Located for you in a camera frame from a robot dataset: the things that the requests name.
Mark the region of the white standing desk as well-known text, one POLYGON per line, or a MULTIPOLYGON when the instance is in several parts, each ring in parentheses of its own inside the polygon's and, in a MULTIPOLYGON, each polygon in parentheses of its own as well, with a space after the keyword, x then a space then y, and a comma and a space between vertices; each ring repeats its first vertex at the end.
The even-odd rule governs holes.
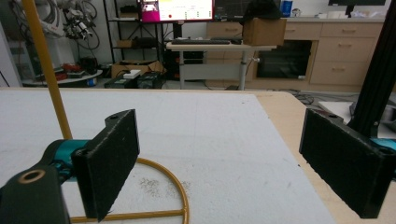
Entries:
POLYGON ((267 51, 275 46, 249 46, 249 45, 174 45, 166 44, 166 48, 179 53, 179 86, 183 90, 186 80, 197 79, 237 79, 238 90, 245 89, 246 74, 248 70, 248 53, 254 51, 267 51), (240 63, 234 64, 185 64, 185 51, 240 51, 242 53, 240 63))

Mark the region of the black cloth bag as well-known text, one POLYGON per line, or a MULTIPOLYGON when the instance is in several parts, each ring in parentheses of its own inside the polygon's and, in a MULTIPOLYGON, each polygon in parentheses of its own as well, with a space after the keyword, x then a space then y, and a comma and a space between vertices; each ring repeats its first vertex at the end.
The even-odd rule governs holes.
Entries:
POLYGON ((273 0, 251 0, 247 4, 242 22, 254 18, 278 20, 281 17, 282 12, 273 0))

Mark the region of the dark computer monitor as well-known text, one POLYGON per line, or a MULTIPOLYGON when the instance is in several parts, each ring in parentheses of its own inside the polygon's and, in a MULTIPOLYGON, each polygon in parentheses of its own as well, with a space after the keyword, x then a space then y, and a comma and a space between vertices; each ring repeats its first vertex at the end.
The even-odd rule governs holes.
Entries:
POLYGON ((238 21, 243 18, 250 0, 215 0, 216 21, 238 21))

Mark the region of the black keyboard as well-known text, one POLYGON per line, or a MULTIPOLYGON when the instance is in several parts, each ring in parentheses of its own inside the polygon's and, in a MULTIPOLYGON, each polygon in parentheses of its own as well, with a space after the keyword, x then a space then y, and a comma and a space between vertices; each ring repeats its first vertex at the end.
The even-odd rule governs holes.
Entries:
POLYGON ((228 40, 211 40, 211 39, 174 39, 173 45, 229 45, 228 40))

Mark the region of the black monitor on cabinet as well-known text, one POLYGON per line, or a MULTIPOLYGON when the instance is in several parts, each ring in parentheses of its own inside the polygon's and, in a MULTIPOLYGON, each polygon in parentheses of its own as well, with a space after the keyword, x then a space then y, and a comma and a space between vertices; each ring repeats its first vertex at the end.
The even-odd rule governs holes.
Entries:
POLYGON ((385 3, 386 0, 328 0, 329 6, 346 6, 346 15, 349 18, 355 6, 384 6, 385 3))

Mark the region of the small white box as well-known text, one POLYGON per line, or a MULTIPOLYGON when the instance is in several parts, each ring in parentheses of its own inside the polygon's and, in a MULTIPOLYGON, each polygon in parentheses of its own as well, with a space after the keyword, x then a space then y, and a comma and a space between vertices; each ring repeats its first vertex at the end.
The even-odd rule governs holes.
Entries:
POLYGON ((125 73, 122 77, 126 79, 135 79, 141 74, 140 70, 132 69, 129 72, 125 73))

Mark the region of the yellow metal stand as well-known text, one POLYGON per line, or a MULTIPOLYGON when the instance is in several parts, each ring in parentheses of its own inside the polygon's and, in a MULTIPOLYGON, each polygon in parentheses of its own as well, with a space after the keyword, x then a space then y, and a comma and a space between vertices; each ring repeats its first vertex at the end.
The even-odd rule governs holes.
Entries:
MULTIPOLYGON (((52 68, 51 58, 44 37, 42 27, 39 21, 39 16, 36 11, 34 0, 21 0, 25 10, 26 19, 28 20, 31 29, 33 40, 35 41, 35 48, 40 60, 42 70, 47 81, 49 88, 49 95, 54 106, 54 110, 58 119, 58 123, 64 139, 72 139, 72 133, 69 127, 68 119, 64 110, 63 100, 59 91, 55 73, 52 68)), ((160 165, 155 161, 150 161, 144 158, 138 158, 137 162, 150 166, 157 171, 166 175, 174 184, 179 192, 182 201, 182 208, 178 210, 165 210, 165 211, 149 211, 131 214, 116 214, 111 215, 110 220, 123 220, 123 219, 139 219, 139 218, 155 218, 155 217, 176 217, 182 216, 182 224, 189 224, 190 222, 190 206, 187 194, 177 177, 172 174, 166 167, 160 165)))

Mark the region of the beige drawer cabinet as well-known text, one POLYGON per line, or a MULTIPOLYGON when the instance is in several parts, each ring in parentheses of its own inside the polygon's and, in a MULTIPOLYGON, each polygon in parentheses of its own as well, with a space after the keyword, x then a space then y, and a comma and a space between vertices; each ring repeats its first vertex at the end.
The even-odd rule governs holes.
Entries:
POLYGON ((380 36, 382 19, 287 19, 285 42, 311 44, 303 78, 259 77, 253 63, 246 89, 359 91, 380 36))

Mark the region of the black shelf rack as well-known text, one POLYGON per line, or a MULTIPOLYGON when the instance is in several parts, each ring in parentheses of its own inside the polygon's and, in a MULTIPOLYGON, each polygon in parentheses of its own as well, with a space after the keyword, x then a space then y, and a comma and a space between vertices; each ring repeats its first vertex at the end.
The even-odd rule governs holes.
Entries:
POLYGON ((160 24, 143 22, 143 0, 102 0, 112 61, 159 61, 163 55, 160 24))

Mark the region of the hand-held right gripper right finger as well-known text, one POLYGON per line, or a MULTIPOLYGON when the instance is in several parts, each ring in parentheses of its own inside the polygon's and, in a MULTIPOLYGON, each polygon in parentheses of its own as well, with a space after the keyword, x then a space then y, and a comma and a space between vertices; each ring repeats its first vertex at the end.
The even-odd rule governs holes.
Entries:
POLYGON ((306 109, 299 152, 359 217, 378 217, 396 170, 396 150, 334 114, 306 109))

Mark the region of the brown cardboard box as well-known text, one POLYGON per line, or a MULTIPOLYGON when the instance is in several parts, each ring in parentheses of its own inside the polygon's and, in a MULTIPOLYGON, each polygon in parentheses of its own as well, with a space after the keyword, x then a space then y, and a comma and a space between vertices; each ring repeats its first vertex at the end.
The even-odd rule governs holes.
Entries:
POLYGON ((254 18, 243 25, 243 42, 250 46, 282 46, 287 21, 254 18))

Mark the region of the lit computer monitor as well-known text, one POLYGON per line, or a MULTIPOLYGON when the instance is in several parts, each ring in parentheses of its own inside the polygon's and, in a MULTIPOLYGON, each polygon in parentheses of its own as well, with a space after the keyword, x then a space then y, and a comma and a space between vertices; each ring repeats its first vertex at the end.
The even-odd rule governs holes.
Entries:
POLYGON ((142 22, 211 21, 214 0, 136 0, 142 22))

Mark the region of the round low platform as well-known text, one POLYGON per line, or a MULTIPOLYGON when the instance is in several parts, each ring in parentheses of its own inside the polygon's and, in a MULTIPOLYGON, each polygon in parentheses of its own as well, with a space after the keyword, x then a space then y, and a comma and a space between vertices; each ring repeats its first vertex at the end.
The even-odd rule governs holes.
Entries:
MULTIPOLYGON (((94 85, 95 79, 101 76, 102 70, 97 69, 95 74, 89 74, 86 70, 80 72, 66 73, 60 69, 55 72, 55 79, 59 85, 69 85, 70 83, 79 83, 85 81, 88 85, 94 85)), ((43 74, 35 77, 34 79, 25 79, 22 82, 23 87, 47 87, 48 83, 43 74)))

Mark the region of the open cardboard box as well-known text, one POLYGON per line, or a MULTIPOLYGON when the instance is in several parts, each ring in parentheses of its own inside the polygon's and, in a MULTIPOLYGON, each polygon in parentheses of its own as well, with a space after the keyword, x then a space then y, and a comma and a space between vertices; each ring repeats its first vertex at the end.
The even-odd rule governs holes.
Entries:
POLYGON ((111 76, 117 77, 125 70, 140 70, 142 73, 159 72, 163 73, 165 68, 159 61, 139 61, 139 60, 123 60, 111 65, 111 76))

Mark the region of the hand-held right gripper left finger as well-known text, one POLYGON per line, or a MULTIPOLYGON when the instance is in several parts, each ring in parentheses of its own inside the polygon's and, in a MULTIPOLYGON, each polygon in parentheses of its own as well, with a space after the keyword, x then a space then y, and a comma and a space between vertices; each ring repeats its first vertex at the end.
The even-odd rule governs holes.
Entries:
POLYGON ((135 110, 105 119, 106 127, 71 154, 85 215, 102 221, 140 153, 135 110))

